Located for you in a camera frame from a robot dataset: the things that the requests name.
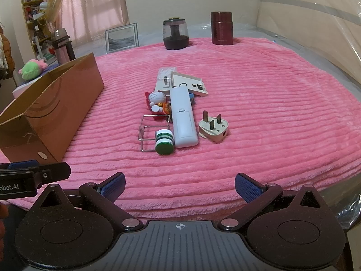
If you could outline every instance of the pink blanket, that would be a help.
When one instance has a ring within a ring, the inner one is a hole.
[[[157,44],[98,57],[97,64],[105,89],[66,153],[72,174],[60,182],[65,189],[122,171],[127,186],[116,204],[138,218],[219,219],[243,204],[234,190],[238,172],[287,189],[322,189],[360,171],[360,103],[276,43],[194,39],[183,50]],[[230,123],[222,143],[200,138],[166,157],[140,152],[138,127],[149,113],[144,92],[154,90],[164,66],[203,79],[209,96],[196,98],[195,121],[204,109],[221,113]],[[11,202],[30,208],[34,200]]]

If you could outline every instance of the green and white jar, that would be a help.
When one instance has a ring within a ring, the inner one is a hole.
[[[160,155],[169,155],[174,152],[173,133],[169,129],[161,129],[156,132],[155,150]]]

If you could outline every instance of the pink curtain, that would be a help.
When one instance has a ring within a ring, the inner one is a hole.
[[[79,45],[126,24],[129,18],[125,0],[63,0],[55,27],[64,27],[73,44]]]

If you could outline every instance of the framed picture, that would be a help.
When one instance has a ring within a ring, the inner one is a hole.
[[[136,23],[119,26],[105,31],[106,53],[139,47]]]

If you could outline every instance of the ridged gray surface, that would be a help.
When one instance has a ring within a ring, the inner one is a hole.
[[[35,271],[32,267],[24,271]],[[210,221],[158,222],[120,236],[114,248],[78,271],[274,271],[256,258],[240,236]],[[325,271],[336,271],[328,267]]]

